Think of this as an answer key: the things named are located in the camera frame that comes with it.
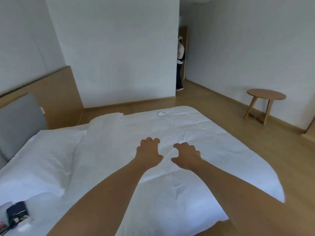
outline round wooden side table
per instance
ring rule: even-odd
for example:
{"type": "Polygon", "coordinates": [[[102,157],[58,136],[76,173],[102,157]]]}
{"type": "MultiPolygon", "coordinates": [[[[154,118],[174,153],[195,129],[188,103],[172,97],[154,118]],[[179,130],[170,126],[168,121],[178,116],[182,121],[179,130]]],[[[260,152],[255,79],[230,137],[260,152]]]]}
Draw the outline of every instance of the round wooden side table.
{"type": "Polygon", "coordinates": [[[251,118],[255,118],[257,119],[259,122],[261,122],[263,125],[266,124],[267,122],[267,118],[268,115],[270,114],[271,111],[271,107],[273,105],[274,100],[284,100],[287,98],[286,95],[284,95],[283,93],[277,92],[277,91],[273,91],[273,90],[268,90],[268,89],[250,89],[247,91],[247,93],[251,96],[253,96],[253,100],[250,103],[250,107],[246,113],[246,115],[244,116],[244,119],[248,119],[248,115],[251,116],[251,118]],[[254,107],[256,101],[258,98],[262,98],[262,99],[268,99],[268,105],[267,105],[267,109],[266,109],[266,115],[264,120],[260,120],[259,118],[256,118],[255,116],[253,116],[250,111],[252,110],[252,108],[254,107]]]}

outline white pillow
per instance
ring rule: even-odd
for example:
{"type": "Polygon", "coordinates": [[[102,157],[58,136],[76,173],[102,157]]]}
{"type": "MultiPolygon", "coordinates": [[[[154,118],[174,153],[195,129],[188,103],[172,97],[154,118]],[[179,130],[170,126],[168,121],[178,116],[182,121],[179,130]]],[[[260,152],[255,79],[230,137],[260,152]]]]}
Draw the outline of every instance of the white pillow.
{"type": "Polygon", "coordinates": [[[44,130],[28,140],[0,170],[0,206],[44,192],[61,197],[69,185],[74,150],[85,133],[44,130]]]}

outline wrinkled sheet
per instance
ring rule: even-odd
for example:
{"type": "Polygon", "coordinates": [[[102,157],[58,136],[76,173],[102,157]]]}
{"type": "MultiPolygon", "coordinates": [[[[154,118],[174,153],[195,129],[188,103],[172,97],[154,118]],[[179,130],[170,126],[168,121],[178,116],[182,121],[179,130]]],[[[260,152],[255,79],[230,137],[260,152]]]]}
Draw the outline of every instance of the wrinkled sheet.
{"type": "Polygon", "coordinates": [[[203,159],[284,202],[282,186],[270,165],[191,107],[109,114],[86,127],[68,190],[61,199],[41,194],[27,201],[35,221],[24,236],[46,235],[85,193],[130,162],[146,137],[161,140],[158,150],[164,159],[141,178],[116,235],[194,235],[228,219],[207,186],[171,162],[178,155],[175,143],[195,145],[203,159]]]}

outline mattress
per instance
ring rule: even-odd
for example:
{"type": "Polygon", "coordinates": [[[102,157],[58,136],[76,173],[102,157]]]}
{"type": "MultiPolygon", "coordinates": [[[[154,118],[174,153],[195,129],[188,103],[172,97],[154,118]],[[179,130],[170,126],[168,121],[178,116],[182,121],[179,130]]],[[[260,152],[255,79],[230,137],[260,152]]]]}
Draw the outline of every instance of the mattress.
{"type": "Polygon", "coordinates": [[[23,235],[46,235],[85,193],[130,162],[147,137],[161,140],[158,150],[164,159],[141,178],[116,235],[194,235],[228,219],[207,186],[171,162],[178,155],[175,143],[195,145],[214,166],[285,200],[270,165],[194,108],[109,114],[83,128],[87,134],[76,149],[69,188],[61,199],[47,193],[26,202],[35,220],[23,235]]]}

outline black pouch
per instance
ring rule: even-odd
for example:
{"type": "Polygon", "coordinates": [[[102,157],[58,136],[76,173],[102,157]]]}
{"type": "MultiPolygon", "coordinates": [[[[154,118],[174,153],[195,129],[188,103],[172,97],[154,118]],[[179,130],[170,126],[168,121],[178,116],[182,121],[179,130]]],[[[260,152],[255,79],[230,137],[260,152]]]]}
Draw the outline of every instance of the black pouch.
{"type": "Polygon", "coordinates": [[[29,217],[28,210],[26,208],[25,202],[17,202],[7,209],[7,217],[9,220],[9,227],[14,228],[18,223],[29,217]]]}

